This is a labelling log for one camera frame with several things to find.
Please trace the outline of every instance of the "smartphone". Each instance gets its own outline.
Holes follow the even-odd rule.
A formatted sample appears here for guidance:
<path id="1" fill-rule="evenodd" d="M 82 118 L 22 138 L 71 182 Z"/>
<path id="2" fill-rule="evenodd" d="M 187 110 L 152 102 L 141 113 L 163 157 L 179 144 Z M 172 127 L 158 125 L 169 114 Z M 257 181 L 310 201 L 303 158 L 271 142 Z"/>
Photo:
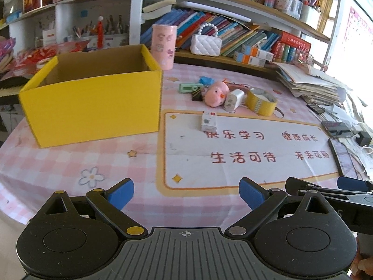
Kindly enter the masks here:
<path id="1" fill-rule="evenodd" d="M 354 133 L 343 122 L 322 121 L 321 125 L 326 129 L 331 138 L 348 138 L 354 136 Z"/>
<path id="2" fill-rule="evenodd" d="M 335 139 L 329 139 L 328 143 L 337 164 L 339 175 L 357 179 L 357 173 L 346 146 Z"/>
<path id="3" fill-rule="evenodd" d="M 321 115 L 325 112 L 325 109 L 314 103 L 307 104 L 307 107 L 318 115 Z"/>

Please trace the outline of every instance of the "yellow box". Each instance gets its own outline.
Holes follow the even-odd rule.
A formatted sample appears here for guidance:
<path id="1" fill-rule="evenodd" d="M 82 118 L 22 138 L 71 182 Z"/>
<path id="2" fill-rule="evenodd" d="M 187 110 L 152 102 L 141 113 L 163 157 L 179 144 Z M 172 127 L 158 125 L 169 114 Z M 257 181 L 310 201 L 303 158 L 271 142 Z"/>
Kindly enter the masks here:
<path id="1" fill-rule="evenodd" d="M 144 45 L 50 60 L 19 100 L 40 147 L 159 130 L 162 76 Z"/>

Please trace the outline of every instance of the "cream handbag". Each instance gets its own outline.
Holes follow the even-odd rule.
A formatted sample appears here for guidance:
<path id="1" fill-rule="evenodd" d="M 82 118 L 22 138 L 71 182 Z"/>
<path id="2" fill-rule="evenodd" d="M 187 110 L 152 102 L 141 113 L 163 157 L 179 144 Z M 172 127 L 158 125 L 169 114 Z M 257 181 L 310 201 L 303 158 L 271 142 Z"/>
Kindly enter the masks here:
<path id="1" fill-rule="evenodd" d="M 213 36 L 201 35 L 202 29 L 211 26 L 215 29 Z M 200 25 L 198 33 L 192 36 L 190 51 L 195 55 L 218 57 L 220 55 L 221 39 L 218 37 L 218 29 L 214 24 L 205 23 Z"/>

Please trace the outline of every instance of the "human hand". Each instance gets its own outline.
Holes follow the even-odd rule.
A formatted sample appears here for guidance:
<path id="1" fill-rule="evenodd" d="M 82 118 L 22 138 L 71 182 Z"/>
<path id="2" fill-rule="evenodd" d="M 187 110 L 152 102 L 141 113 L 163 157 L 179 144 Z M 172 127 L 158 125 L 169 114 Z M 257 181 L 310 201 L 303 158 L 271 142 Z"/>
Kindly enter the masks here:
<path id="1" fill-rule="evenodd" d="M 355 259 L 353 260 L 351 267 L 350 267 L 352 271 L 350 278 L 352 280 L 363 280 L 364 273 L 370 276 L 373 276 L 373 257 L 370 257 L 368 259 L 363 259 L 360 253 L 358 238 L 356 238 L 356 241 L 357 241 L 357 252 L 356 252 Z"/>

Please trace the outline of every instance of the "pink cylindrical container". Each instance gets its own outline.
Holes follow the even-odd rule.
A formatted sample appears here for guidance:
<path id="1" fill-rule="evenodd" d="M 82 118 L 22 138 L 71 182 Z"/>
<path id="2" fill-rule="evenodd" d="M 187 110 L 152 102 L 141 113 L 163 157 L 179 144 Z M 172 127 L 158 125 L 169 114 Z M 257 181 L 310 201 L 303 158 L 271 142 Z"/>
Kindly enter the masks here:
<path id="1" fill-rule="evenodd" d="M 173 68 L 177 26 L 154 24 L 150 53 L 163 70 Z"/>

